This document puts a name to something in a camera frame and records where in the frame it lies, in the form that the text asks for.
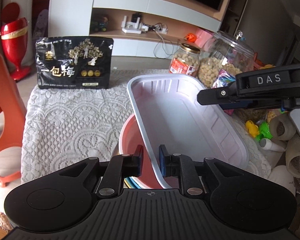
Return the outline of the white rectangular plastic tray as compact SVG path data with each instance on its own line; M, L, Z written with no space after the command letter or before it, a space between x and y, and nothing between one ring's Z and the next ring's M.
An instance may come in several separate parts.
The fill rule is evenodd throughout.
M229 117L218 105L198 103L197 94L204 88L184 74L141 75L127 83L154 175L163 188L171 183L160 171L160 145L194 161L214 157L241 169L248 166L248 149Z

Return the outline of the white bowl yellow rim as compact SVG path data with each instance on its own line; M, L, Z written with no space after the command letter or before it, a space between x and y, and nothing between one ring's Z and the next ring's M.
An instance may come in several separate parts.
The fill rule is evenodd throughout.
M141 186L132 177L125 178L124 183L129 189L141 189Z

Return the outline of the pink marshmallow bag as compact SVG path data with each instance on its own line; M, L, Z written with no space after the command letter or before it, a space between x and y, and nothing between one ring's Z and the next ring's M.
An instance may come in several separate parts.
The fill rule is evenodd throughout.
M235 76L229 74L226 70L221 69L212 84L211 88L221 88L226 87L228 84L235 81Z

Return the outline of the clear sunflower seed jar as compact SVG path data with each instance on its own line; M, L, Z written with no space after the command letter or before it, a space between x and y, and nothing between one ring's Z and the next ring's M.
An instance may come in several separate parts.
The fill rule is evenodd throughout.
M252 121L253 123L258 123L260 120L264 120L267 114L266 109L236 109L234 110L235 115L241 120L241 122L246 123L247 121Z

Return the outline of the large clear peanut jar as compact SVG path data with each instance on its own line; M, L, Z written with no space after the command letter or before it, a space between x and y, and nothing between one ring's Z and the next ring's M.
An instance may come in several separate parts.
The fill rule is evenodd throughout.
M205 87L211 88L220 70L235 76L253 68L254 51L244 42L243 32L238 30L230 35L217 31L202 48L197 77Z

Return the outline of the peanut jar gold lid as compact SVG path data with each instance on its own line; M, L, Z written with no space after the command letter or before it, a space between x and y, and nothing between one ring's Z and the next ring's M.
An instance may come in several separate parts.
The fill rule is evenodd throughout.
M172 74L185 74L196 77L199 68L200 49L182 43L174 53L169 67Z

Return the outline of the yellow duck toy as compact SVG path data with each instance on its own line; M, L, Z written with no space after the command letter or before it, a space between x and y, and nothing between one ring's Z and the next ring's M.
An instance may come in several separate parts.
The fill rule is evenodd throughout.
M252 138L255 138L259 135L259 127L251 120L246 121L245 127Z

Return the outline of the orange pumpkin toy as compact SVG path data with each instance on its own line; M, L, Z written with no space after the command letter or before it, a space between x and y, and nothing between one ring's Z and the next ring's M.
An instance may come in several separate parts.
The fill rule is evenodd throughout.
M184 40L185 41L188 41L188 42L191 42L191 43L194 43L196 40L197 40L197 37L195 34L193 33L188 33L185 37L184 37Z

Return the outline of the cardboard tube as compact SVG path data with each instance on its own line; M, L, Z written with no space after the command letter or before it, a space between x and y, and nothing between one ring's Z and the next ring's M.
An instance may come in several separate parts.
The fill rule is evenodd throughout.
M295 178L300 178L300 137L295 134L287 144L286 167Z

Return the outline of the white power strip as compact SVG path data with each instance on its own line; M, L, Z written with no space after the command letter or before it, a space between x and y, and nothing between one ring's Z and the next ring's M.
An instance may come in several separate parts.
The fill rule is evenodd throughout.
M149 31L154 31L160 34L167 34L168 33L168 27L166 24L163 23L157 23L155 25L150 25L150 24L145 24L141 23L139 25L140 29L142 32L149 32Z

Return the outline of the white tv cabinet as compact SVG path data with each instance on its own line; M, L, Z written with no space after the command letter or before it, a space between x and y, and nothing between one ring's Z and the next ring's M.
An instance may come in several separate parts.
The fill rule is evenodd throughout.
M50 0L49 36L89 36L91 17L98 12L109 16L108 29L101 35L114 39L114 56L164 56L155 33L127 34L121 30L125 17L142 14L147 24L167 26L164 35L169 48L175 48L188 33L198 28L218 31L230 0L214 10L194 0Z

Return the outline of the black plum snack bag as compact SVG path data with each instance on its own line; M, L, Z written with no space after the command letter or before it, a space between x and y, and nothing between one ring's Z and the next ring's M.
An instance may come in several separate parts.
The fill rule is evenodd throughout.
M36 41L40 89L107 89L114 40L99 36L43 37Z

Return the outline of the orange bear stool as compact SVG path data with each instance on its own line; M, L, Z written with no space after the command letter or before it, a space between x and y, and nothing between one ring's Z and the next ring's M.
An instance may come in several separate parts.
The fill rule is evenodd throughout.
M1 54L0 114L4 117L4 124L0 134L0 153L8 150L21 157L26 107Z

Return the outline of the green toy tractor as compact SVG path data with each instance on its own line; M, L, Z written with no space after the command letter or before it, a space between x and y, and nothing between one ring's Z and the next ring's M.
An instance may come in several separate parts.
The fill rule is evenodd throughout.
M109 18L107 15L94 15L91 19L90 31L91 32L105 32L107 31Z

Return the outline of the red trash bin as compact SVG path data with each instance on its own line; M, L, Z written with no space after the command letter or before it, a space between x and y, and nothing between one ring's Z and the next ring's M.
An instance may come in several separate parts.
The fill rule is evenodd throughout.
M6 59L15 66L11 77L18 82L30 74L30 66L21 66L27 51L28 21L19 17L18 3L8 3L1 11L1 21L4 24L0 29L2 48Z

